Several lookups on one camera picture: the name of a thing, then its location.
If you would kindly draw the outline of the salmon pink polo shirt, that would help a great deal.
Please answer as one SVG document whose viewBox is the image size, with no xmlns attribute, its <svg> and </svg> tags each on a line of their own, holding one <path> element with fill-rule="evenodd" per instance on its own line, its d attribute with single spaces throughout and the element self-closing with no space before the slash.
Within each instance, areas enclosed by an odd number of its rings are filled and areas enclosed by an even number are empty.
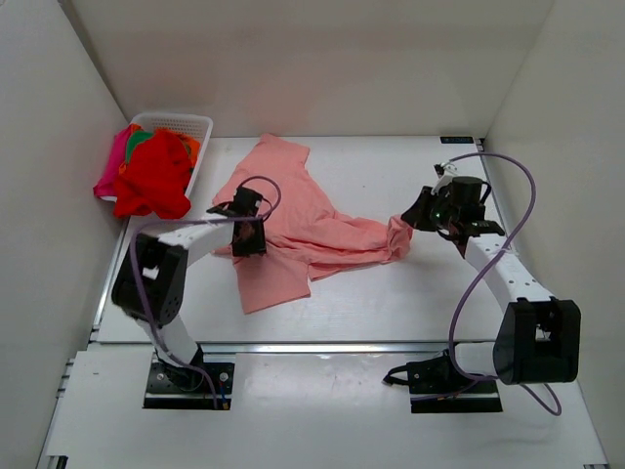
<svg viewBox="0 0 625 469">
<path fill-rule="evenodd" d="M 342 271 L 386 264 L 410 250 L 412 228 L 339 212 L 306 168 L 310 150 L 264 134 L 213 197 L 231 200 L 239 184 L 277 200 L 265 222 L 267 252 L 233 258 L 246 314 L 310 296 L 309 283 Z"/>
</svg>

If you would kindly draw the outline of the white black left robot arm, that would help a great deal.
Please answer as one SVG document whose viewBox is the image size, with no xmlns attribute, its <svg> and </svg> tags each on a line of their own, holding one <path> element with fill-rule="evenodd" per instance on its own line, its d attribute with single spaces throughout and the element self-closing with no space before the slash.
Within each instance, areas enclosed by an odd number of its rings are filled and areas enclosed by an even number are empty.
<svg viewBox="0 0 625 469">
<path fill-rule="evenodd" d="M 180 316 L 188 267 L 228 247 L 235 257 L 267 253 L 265 222 L 278 208 L 282 193 L 270 178 L 276 198 L 268 200 L 240 183 L 232 200 L 221 202 L 198 219 L 147 222 L 130 239 L 111 290 L 111 300 L 144 330 L 165 375 L 184 392 L 206 386 L 217 391 L 199 343 Z"/>
</svg>

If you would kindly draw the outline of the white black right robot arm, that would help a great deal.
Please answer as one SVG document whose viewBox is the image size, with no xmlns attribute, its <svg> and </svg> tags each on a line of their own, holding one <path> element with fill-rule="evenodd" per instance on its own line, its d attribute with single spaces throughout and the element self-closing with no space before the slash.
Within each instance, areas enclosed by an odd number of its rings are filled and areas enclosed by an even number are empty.
<svg viewBox="0 0 625 469">
<path fill-rule="evenodd" d="M 488 182 L 470 176 L 443 176 L 421 189 L 401 220 L 416 231 L 451 242 L 477 275 L 461 296 L 451 320 L 474 289 L 484 283 L 503 316 L 494 340 L 460 344 L 448 332 L 449 360 L 437 368 L 438 382 L 460 391 L 473 381 L 506 385 L 568 383 L 579 369 L 581 312 L 572 300 L 542 286 L 511 250 L 511 238 L 485 217 Z"/>
</svg>

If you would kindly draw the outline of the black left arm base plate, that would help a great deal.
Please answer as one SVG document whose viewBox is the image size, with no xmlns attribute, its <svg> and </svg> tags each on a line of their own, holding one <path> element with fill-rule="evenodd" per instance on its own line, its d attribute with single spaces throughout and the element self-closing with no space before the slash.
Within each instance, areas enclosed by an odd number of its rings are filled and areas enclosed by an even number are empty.
<svg viewBox="0 0 625 469">
<path fill-rule="evenodd" d="M 153 357 L 144 393 L 143 408 L 172 410 L 216 410 L 231 408 L 234 362 L 204 361 L 215 392 L 201 373 L 175 368 Z"/>
</svg>

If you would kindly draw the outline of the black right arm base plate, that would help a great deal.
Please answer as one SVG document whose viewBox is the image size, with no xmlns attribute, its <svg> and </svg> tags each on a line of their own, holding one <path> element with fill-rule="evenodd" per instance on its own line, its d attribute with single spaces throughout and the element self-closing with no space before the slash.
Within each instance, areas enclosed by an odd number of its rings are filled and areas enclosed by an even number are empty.
<svg viewBox="0 0 625 469">
<path fill-rule="evenodd" d="M 497 385 L 493 381 L 477 382 L 463 376 L 448 356 L 391 368 L 383 383 L 408 388 L 413 414 L 503 411 Z"/>
</svg>

